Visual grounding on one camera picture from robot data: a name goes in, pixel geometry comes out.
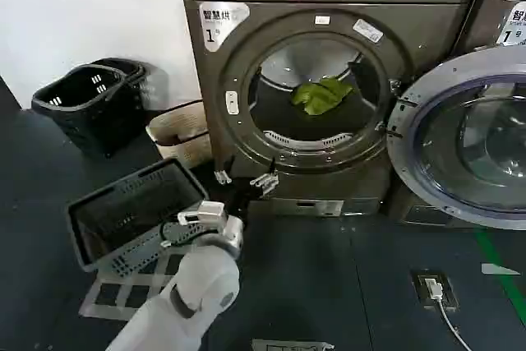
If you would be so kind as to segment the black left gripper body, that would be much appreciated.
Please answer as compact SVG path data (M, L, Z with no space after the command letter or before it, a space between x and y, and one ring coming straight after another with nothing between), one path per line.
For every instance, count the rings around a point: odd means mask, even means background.
M250 202L260 199L262 195L263 188L251 184L250 180L233 180L227 186L225 209L228 215L246 220Z

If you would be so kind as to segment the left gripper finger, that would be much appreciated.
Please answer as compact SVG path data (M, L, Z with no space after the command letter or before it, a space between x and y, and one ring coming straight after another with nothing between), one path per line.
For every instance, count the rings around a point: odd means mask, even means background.
M235 161L235 156L230 155L228 159L226 159L224 162L222 162L216 167L214 171L214 175L215 175L216 181L220 185L228 185L233 181L229 173L233 167L234 161Z
M261 176L251 180L249 186L257 196L265 196L272 192L279 184L279 174L276 170L276 160L270 161L270 166Z

